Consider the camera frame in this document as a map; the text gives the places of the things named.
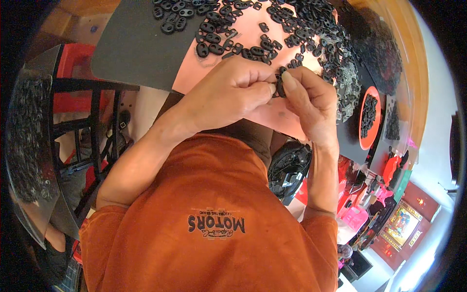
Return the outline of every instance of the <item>orange plate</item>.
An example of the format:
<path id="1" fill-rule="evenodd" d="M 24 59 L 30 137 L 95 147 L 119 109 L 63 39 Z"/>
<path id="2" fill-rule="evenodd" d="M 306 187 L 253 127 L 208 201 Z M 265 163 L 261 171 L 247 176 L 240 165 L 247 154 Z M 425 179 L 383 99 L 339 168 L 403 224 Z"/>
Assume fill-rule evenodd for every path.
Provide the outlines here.
<path id="1" fill-rule="evenodd" d="M 365 100 L 367 99 L 368 94 L 373 95 L 376 97 L 376 100 L 378 103 L 376 104 L 376 115 L 375 115 L 375 121 L 373 122 L 373 126 L 371 127 L 370 130 L 368 130 L 368 135 L 366 138 L 361 137 L 361 119 L 363 117 L 363 107 L 365 106 Z M 375 141 L 376 134 L 378 133 L 378 128 L 379 124 L 381 121 L 381 102 L 379 100 L 379 93 L 377 89 L 372 86 L 368 88 L 367 92 L 365 93 L 365 96 L 363 97 L 363 103 L 361 106 L 360 110 L 360 121 L 358 124 L 358 140 L 360 141 L 360 147 L 363 150 L 368 150 L 370 149 L 371 145 L 373 145 L 373 142 Z"/>

